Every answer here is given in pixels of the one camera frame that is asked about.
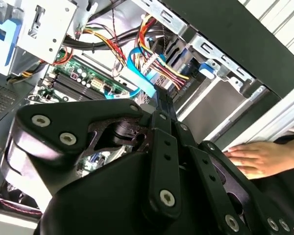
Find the black plastic part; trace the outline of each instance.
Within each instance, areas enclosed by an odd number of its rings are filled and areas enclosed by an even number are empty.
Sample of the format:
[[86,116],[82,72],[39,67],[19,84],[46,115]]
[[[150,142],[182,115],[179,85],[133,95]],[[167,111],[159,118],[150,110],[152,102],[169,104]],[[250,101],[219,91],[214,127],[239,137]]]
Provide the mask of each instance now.
[[[51,124],[34,125],[36,114]],[[185,125],[163,111],[145,113],[131,100],[26,106],[17,112],[11,137],[33,162],[49,164],[46,174],[66,172],[81,156],[118,147],[115,137],[125,140],[140,131],[146,138],[132,142],[136,152],[56,193],[41,219],[41,235],[87,234],[94,228],[99,234],[294,234],[280,224],[278,232],[269,226],[268,218],[283,219],[290,228],[294,223],[216,145],[205,141],[198,148]],[[74,134],[76,144],[63,144],[63,132]],[[174,196],[173,205],[168,205],[172,197],[164,203],[160,196],[164,189]],[[227,215],[238,231],[230,228]]]
[[[181,214],[181,192],[176,138],[171,135],[171,119],[166,114],[155,111],[151,120],[152,142],[148,193],[143,202],[143,212],[147,219],[158,227],[164,227],[177,220]],[[167,190],[173,198],[161,199],[161,191]],[[165,205],[163,200],[175,202]]]
[[209,222],[202,189],[192,172],[179,169],[183,213],[165,228],[150,223],[142,210],[147,195],[150,157],[146,153],[123,156],[82,180],[60,190],[50,202],[41,235],[167,234],[205,235]]
[[[42,128],[33,124],[32,117],[41,114],[51,120],[49,126]],[[134,101],[123,99],[24,106],[16,114],[12,136],[15,144],[29,154],[52,166],[70,168],[80,157],[94,153],[95,145],[110,124],[138,122],[142,116],[143,111]],[[59,138],[62,133],[72,133],[77,142],[70,146],[63,144]]]
[[294,55],[239,1],[162,2],[280,98],[294,89]]
[[176,111],[173,106],[173,99],[168,95],[167,90],[162,87],[155,86],[155,100],[158,110],[161,110],[169,115],[172,120],[177,120]]
[[290,234],[279,224],[279,231],[274,231],[268,224],[268,218],[273,221],[283,219],[290,228],[294,227],[294,222],[289,220],[279,208],[234,166],[216,145],[209,141],[203,141],[199,149],[205,151],[213,165],[225,176],[226,182],[223,184],[226,193],[231,193],[237,197],[244,212],[245,224],[249,226],[253,234]]

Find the yellow wire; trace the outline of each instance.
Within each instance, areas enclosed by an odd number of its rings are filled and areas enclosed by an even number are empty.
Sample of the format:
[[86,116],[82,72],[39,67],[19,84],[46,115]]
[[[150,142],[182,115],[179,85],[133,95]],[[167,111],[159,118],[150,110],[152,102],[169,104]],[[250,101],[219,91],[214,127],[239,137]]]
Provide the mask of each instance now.
[[179,85],[178,85],[175,81],[173,81],[169,76],[165,75],[164,73],[162,73],[160,70],[158,70],[158,69],[156,69],[156,68],[153,68],[153,70],[157,71],[159,74],[161,74],[162,76],[164,76],[164,77],[166,77],[167,79],[169,79],[169,80],[175,85],[175,87],[176,87],[178,90],[180,90]]
[[[145,26],[145,24],[148,22],[148,20],[152,17],[152,15],[147,15],[144,19],[143,19],[143,22],[142,22],[142,26],[141,26],[141,30],[142,28]],[[143,45],[143,42],[141,42],[141,47],[144,48],[144,50],[148,51],[150,54],[155,54],[152,50],[150,50],[149,48],[147,48],[146,46]],[[166,67],[170,72],[172,72],[173,74],[175,74],[176,76],[178,77],[181,77],[181,78],[184,78],[186,80],[189,80],[189,77],[187,76],[184,76],[184,75],[181,75],[179,74],[178,72],[174,71],[169,65],[166,64],[165,61],[163,61],[159,55],[157,55],[158,57],[158,60],[160,61],[160,63]]]
[[[146,46],[144,46],[144,45],[142,45],[142,44],[141,44],[141,47],[144,48],[144,50],[148,51],[150,54],[155,54],[152,50],[150,50],[149,48],[147,48]],[[186,79],[186,80],[189,79],[189,77],[184,76],[184,75],[181,75],[181,74],[179,74],[178,72],[174,71],[169,65],[166,64],[166,62],[164,62],[164,61],[160,58],[159,55],[157,55],[157,57],[158,57],[158,61],[160,61],[160,63],[161,63],[164,67],[166,67],[170,72],[172,72],[172,73],[175,74],[176,76],[181,77],[181,78],[184,78],[184,79]]]
[[28,74],[28,73],[26,73],[26,72],[23,72],[23,73],[22,73],[22,76],[24,76],[24,77],[30,77],[31,74]]
[[105,37],[102,36],[101,34],[96,33],[96,32],[94,32],[94,31],[92,31],[92,30],[89,30],[89,29],[86,29],[85,32],[87,32],[87,33],[91,33],[91,34],[95,35],[96,37],[100,38],[102,41],[104,41],[104,42],[107,44],[107,46],[111,49],[111,51],[113,52],[113,54],[117,57],[117,59],[121,62],[121,64],[122,64],[124,67],[126,67],[126,62],[125,62],[125,61],[119,56],[119,54],[118,54],[118,53],[114,50],[114,48],[109,44],[107,38],[105,38]]

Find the cable bundle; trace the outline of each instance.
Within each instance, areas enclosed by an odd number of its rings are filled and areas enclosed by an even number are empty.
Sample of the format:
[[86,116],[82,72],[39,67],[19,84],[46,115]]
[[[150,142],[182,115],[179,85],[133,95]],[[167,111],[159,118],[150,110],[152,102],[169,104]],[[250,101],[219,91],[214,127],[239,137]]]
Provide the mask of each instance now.
[[[141,47],[144,49],[141,51],[141,54],[144,57],[145,63],[147,63],[152,56],[156,55],[157,60],[153,61],[150,68],[157,71],[158,73],[160,73],[162,76],[166,77],[167,79],[169,79],[176,86],[176,88],[180,90],[181,87],[185,85],[186,83],[185,80],[188,80],[189,78],[174,71],[170,66],[166,64],[166,62],[159,55],[154,53],[151,49],[149,49],[145,45],[146,32],[153,24],[155,24],[155,22],[156,20],[152,18],[151,15],[147,15],[143,19],[139,34],[136,37],[137,46],[138,48]],[[139,60],[140,60],[139,56],[135,56],[135,66],[137,68],[140,67]]]

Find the metal bracket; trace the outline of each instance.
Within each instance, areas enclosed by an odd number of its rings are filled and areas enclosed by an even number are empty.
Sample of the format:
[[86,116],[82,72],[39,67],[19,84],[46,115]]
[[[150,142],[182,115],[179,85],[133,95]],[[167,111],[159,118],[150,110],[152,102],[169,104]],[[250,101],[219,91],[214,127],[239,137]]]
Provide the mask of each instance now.
[[158,0],[132,1],[140,6],[144,11],[151,14],[161,24],[163,24],[176,35],[181,36],[186,31],[188,25]]
[[221,52],[215,45],[197,33],[189,43],[196,51],[205,56],[208,59],[214,59],[219,61],[225,67],[230,69],[243,81],[250,80],[252,83],[255,78],[253,78],[248,72],[243,68],[238,66],[233,60]]

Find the green circuit board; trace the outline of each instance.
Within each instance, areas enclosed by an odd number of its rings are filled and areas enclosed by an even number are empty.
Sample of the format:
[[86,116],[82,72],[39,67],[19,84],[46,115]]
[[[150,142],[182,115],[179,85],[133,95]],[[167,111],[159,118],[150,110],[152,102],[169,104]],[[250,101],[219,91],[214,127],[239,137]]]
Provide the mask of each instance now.
[[[63,52],[58,54],[59,58],[62,58],[63,56]],[[61,72],[66,76],[69,76],[71,79],[74,79],[101,93],[103,93],[104,89],[107,88],[114,94],[126,94],[128,92],[113,78],[96,72],[87,65],[75,60],[74,57],[65,64],[56,65],[55,71]]]

